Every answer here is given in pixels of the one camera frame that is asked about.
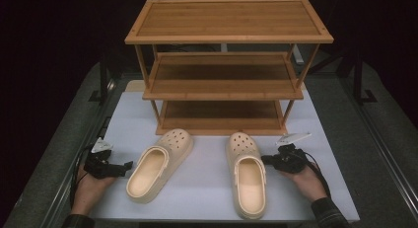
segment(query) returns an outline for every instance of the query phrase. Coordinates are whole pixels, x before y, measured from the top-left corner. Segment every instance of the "wooden post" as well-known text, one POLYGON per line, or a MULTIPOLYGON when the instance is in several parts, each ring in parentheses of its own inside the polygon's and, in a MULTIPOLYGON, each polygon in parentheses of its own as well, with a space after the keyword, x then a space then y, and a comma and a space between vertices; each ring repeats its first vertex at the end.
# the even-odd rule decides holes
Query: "wooden post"
POLYGON ((292 57, 292 53, 293 53, 293 49, 295 48, 295 43, 291 43, 290 44, 290 49, 289 49, 289 52, 288 52, 288 54, 286 55, 286 60, 287 61, 290 61, 290 58, 292 57))
POLYGON ((158 113, 158 108, 157 108, 156 102, 151 101, 151 106, 153 106, 154 114, 156 115, 156 118, 157 118, 157 123, 158 123, 158 125, 160 125, 161 124, 160 114, 158 113))
POLYGON ((156 44, 153 44, 154 61, 158 60, 158 48, 156 44))
POLYGON ((289 101, 289 105, 288 105, 288 107, 286 108, 285 114, 283 115, 283 125, 285 125, 285 124, 286 124, 286 120, 287 120, 287 118, 289 117, 290 110, 292 109, 292 106, 293 106, 293 103, 294 103, 294 102, 295 102, 295 100, 291 100, 291 101, 289 101))
POLYGON ((148 80, 147 67, 145 66, 144 56, 142 55, 141 45, 135 44, 136 56, 138 58, 139 67, 141 68, 142 78, 144 79, 145 86, 150 87, 150 82, 148 80))
POLYGON ((301 74, 299 75, 299 79, 298 82, 296 83, 296 88, 300 88, 302 86, 302 84, 305 81, 305 77, 308 74, 308 70, 310 70, 311 64, 314 61, 314 56, 317 53, 317 50, 319 49, 319 43, 315 45, 315 47, 313 48, 313 51, 311 52, 311 56, 310 59, 308 60, 308 62, 305 64, 304 70, 301 72, 301 74))

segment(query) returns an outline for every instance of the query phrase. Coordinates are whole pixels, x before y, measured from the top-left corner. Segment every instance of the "croc shoe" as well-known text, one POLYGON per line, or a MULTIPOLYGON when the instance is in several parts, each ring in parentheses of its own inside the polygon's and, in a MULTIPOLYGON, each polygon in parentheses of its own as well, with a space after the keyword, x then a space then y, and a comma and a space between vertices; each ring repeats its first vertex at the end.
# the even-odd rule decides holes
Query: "croc shoe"
POLYGON ((193 139, 183 129, 164 134, 146 149, 126 185, 130 198, 140 203, 153 200, 193 148, 193 139))
POLYGON ((242 218, 258 219, 265 210, 265 168, 254 140, 236 132, 226 146, 235 209, 242 218))

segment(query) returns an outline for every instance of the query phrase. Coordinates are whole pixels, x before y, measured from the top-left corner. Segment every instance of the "person's hand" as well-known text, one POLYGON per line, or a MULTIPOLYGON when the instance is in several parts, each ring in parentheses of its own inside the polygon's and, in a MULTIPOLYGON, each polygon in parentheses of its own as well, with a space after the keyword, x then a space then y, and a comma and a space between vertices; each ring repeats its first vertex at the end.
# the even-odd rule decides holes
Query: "person's hand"
POLYGON ((322 183, 309 166, 305 166, 300 173, 290 174, 286 172, 280 172, 280 174, 293 181, 302 195, 306 197, 310 202, 314 202, 320 198, 327 197, 322 183))
POLYGON ((78 180, 80 181, 74 196, 71 214, 88 216, 93 207, 105 194, 105 190, 116 181, 114 177, 96 179, 80 166, 78 180))

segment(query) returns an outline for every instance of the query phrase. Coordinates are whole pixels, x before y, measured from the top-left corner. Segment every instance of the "wooden shoe rack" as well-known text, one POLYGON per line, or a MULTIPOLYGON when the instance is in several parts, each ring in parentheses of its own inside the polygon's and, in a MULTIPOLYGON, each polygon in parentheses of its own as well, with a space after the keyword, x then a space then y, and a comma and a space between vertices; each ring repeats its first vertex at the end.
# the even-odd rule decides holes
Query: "wooden shoe rack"
POLYGON ((287 132, 286 119, 321 43, 332 36, 309 0, 148 0, 126 44, 135 46, 157 134, 252 135, 287 132), (158 52, 158 44, 288 43, 287 51, 158 52), (296 43, 313 43, 297 74, 296 43), (141 44, 154 49, 147 73, 141 44), (289 100, 282 112, 280 100, 289 100), (163 101, 162 108, 156 101, 163 101))

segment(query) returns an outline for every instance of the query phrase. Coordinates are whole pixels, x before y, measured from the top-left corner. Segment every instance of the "dark sleeve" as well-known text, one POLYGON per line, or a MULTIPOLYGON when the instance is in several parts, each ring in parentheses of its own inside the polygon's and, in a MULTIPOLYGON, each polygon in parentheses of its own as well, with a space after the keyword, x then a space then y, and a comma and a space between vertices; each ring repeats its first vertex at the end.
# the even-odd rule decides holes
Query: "dark sleeve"
POLYGON ((95 221, 85 215, 69 215, 65 218, 61 228, 93 228, 95 221))
POLYGON ((311 208, 320 228, 351 227, 341 211, 329 197, 314 201, 311 208))

